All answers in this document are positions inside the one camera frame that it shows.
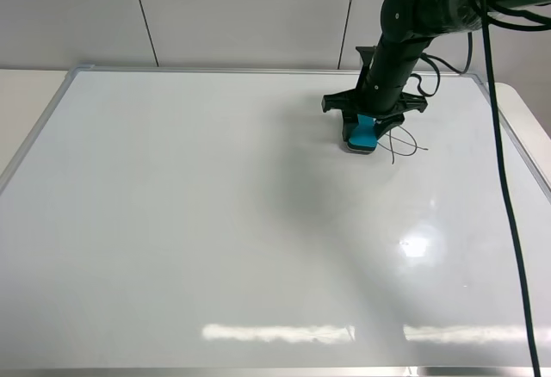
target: blue object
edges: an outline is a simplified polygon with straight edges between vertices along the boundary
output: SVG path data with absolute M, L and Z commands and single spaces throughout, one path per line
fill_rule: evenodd
M 352 151 L 371 153 L 377 147 L 375 136 L 375 119 L 369 116 L 358 115 L 358 124 L 352 130 L 346 145 Z

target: whiteboard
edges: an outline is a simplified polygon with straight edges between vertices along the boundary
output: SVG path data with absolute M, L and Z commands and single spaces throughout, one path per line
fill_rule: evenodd
M 528 366 L 484 93 L 444 77 L 392 165 L 321 111 L 355 83 L 79 72 L 0 196 L 0 367 Z M 551 206 L 505 157 L 549 367 Z

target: whiteboard frame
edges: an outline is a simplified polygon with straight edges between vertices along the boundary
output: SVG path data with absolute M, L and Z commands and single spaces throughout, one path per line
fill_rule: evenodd
M 40 136 L 40 132 L 47 124 L 59 102 L 63 99 L 66 91 L 71 87 L 71 84 L 78 73 L 81 71 L 105 71 L 105 72 L 160 72 L 160 73 L 259 73 L 259 74 L 319 74 L 319 75 L 357 75 L 358 71 L 309 71 L 309 70 L 266 70 L 266 69 L 182 69 L 182 68 L 140 68 L 140 67 L 108 67 L 95 65 L 79 65 L 70 70 L 65 80 L 59 87 L 58 91 L 53 96 L 52 100 L 47 104 L 44 112 L 34 124 L 27 137 L 23 140 L 19 149 L 17 149 L 14 157 L 8 163 L 8 166 L 0 175 L 0 195 L 9 183 L 11 177 L 15 174 L 23 159 L 30 151 L 34 142 Z M 434 77 L 436 73 L 419 72 L 422 76 Z M 443 77 L 459 77 L 455 73 L 441 73 Z M 488 103 L 490 96 L 480 75 L 476 73 L 468 73 L 462 75 L 469 77 L 479 87 Z M 537 180 L 543 193 L 551 202 L 551 187 L 546 182 L 537 164 L 532 157 L 527 153 L 518 136 L 512 130 L 509 122 L 499 112 L 499 120 L 507 135 L 511 138 L 513 145 L 523 158 L 523 161 L 528 166 L 532 176 Z M 541 368 L 544 377 L 551 377 L 551 368 Z M 128 375 L 136 375 L 139 377 L 154 376 L 154 377 L 394 377 L 394 376 L 514 376 L 528 377 L 533 375 L 532 368 L 529 367 L 344 367 L 344 368 L 82 368 L 82 369 L 36 369 L 36 370 L 5 370 L 0 368 L 2 376 L 102 376 L 102 377 L 123 377 Z

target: white whiteboard surface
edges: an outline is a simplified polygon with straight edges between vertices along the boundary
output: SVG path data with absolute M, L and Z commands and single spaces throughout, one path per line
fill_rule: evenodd
M 528 366 L 478 85 L 444 77 L 391 165 L 321 112 L 355 83 L 79 72 L 0 196 L 0 368 Z M 551 206 L 505 156 L 549 367 Z

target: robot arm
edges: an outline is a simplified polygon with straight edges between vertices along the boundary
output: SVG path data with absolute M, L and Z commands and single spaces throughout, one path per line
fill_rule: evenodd
M 487 0 L 495 9 L 551 0 Z M 416 63 L 436 37 L 480 28 L 474 0 L 385 0 L 377 47 L 358 47 L 363 68 L 356 88 L 324 96 L 324 112 L 343 112 L 343 139 L 352 151 L 372 152 L 377 140 L 401 125 L 404 113 L 423 112 L 424 96 L 403 92 Z

